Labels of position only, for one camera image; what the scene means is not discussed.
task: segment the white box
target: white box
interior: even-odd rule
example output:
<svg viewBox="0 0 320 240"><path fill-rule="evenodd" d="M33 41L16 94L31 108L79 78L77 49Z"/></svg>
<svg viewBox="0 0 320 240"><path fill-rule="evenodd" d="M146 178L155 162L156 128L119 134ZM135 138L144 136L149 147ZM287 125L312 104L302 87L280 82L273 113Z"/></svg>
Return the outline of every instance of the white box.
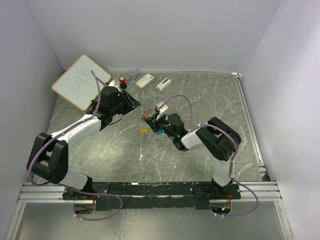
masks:
<svg viewBox="0 0 320 240"><path fill-rule="evenodd" d="M135 83L135 85L143 91L148 87L150 84L152 84L155 81L155 78L151 76L149 73L144 75L139 81Z"/></svg>

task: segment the clear plastic cup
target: clear plastic cup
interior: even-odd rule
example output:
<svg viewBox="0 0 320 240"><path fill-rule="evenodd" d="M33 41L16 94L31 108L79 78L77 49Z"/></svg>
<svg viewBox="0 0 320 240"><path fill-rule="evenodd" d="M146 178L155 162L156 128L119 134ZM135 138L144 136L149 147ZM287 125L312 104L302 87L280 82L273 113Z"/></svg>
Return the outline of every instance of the clear plastic cup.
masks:
<svg viewBox="0 0 320 240"><path fill-rule="evenodd" d="M129 68L128 69L128 74L129 74L129 80L135 81L138 76L138 71L135 68Z"/></svg>

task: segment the small white object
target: small white object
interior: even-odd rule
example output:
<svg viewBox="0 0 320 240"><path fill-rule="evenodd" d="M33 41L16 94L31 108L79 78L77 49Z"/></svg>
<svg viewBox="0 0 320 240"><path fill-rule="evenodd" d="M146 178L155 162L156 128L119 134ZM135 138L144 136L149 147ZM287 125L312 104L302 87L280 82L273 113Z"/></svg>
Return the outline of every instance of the small white object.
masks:
<svg viewBox="0 0 320 240"><path fill-rule="evenodd" d="M92 103L91 100L98 95L97 83L91 70L104 83L111 79L111 75L106 70L88 55L83 54L58 78L51 88L80 110L86 111ZM101 91L104 85L99 83L99 88Z"/></svg>
<svg viewBox="0 0 320 240"><path fill-rule="evenodd" d="M155 78L151 76L149 73L144 75L139 81L135 83L135 85L140 88L141 91L145 90L146 87L151 85L155 81Z"/></svg>
<svg viewBox="0 0 320 240"><path fill-rule="evenodd" d="M72 187L74 189L82 190L88 181L88 177L75 169L68 168L66 175L59 182L60 184Z"/></svg>
<svg viewBox="0 0 320 240"><path fill-rule="evenodd" d="M159 108L159 107L160 107L161 105L163 105L163 104L164 104L164 102L161 101L161 102L159 102L159 103L156 105L156 107ZM159 109L159 114L158 114L158 116L156 116L156 120L157 120L157 121L159 120L159 118L161 117L161 115L162 115L166 110L168 110L168 106L165 104L165 105L163 105L163 107L161 107L161 108Z"/></svg>
<svg viewBox="0 0 320 240"><path fill-rule="evenodd" d="M192 132L189 132L181 139L181 143L187 149L192 149L195 146L202 144L202 141L200 140L200 138L196 134L197 131L198 131L198 129L196 129Z"/></svg>
<svg viewBox="0 0 320 240"><path fill-rule="evenodd" d="M169 84L171 83L171 79L165 78L163 79L157 86L156 89L158 89L160 92L165 89Z"/></svg>
<svg viewBox="0 0 320 240"><path fill-rule="evenodd" d="M119 86L117 85L115 80L110 81L108 86L109 87L115 87L121 92L121 89L119 88Z"/></svg>
<svg viewBox="0 0 320 240"><path fill-rule="evenodd" d="M231 160L228 161L220 161L218 159L214 159L214 173L213 180L221 187L226 186L230 182L229 169Z"/></svg>
<svg viewBox="0 0 320 240"><path fill-rule="evenodd" d="M241 73L238 73L238 72L232 72L231 73L235 79L241 79L242 78L242 74Z"/></svg>

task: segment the whiteboard wooden frame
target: whiteboard wooden frame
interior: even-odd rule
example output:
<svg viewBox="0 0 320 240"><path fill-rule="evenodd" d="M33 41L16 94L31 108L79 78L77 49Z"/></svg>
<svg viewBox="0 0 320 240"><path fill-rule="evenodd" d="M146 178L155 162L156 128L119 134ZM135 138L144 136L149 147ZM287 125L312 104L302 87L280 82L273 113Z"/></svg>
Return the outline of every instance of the whiteboard wooden frame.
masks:
<svg viewBox="0 0 320 240"><path fill-rule="evenodd" d="M101 67L98 63L96 63L91 57L89 57L87 54L82 54L51 86L51 89L57 93L59 96L63 97L65 100L67 100L69 103L73 104L75 107L77 107L78 109L80 109L81 111L87 111L88 108L91 106L91 102L88 103L88 106L86 108L81 108L78 105L76 105L74 102L72 102L71 100L69 100L68 98L66 98L65 96L63 96L60 92L58 92L57 90L54 89L54 86L56 83L58 83L58 81L64 77L64 75L83 57L86 56L88 59L90 59L92 62L94 62L98 67L101 68L101 70L103 70L106 74L110 75L109 79L107 81L105 81L105 83L109 83L109 81L111 80L111 74L109 72L107 72L106 70L104 70L103 67Z"/></svg>

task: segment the gray floor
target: gray floor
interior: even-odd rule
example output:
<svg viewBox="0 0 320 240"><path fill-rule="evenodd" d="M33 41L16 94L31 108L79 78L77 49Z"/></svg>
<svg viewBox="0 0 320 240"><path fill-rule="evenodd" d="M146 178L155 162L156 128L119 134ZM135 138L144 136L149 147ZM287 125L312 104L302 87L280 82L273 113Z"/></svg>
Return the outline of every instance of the gray floor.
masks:
<svg viewBox="0 0 320 240"><path fill-rule="evenodd" d="M231 74L151 74L155 82L144 92L137 90L133 82L127 83L127 91L142 103L144 111L154 109L158 102L172 95L186 95L193 107L193 127L216 116L240 134L242 144L235 158L234 177L240 181L262 180L237 83ZM127 76L121 73L111 75L113 79ZM156 86L165 77L172 83L159 92ZM185 125L189 124L190 110L184 98L173 99L168 107L167 113L178 113ZM83 114L58 97L48 132L67 127ZM141 114L142 108L139 107L119 123L85 139L71 152L69 166L94 181L209 181L212 178L213 157L204 146L180 152L165 134L148 132L141 135L139 130L147 126L141 122Z"/></svg>
<svg viewBox="0 0 320 240"><path fill-rule="evenodd" d="M234 202L231 214L252 209L254 202ZM72 203L28 203L16 240L283 240L275 204L261 202L253 213L221 219L193 208L124 209L111 219L81 221ZM110 214L94 212L89 218Z"/></svg>

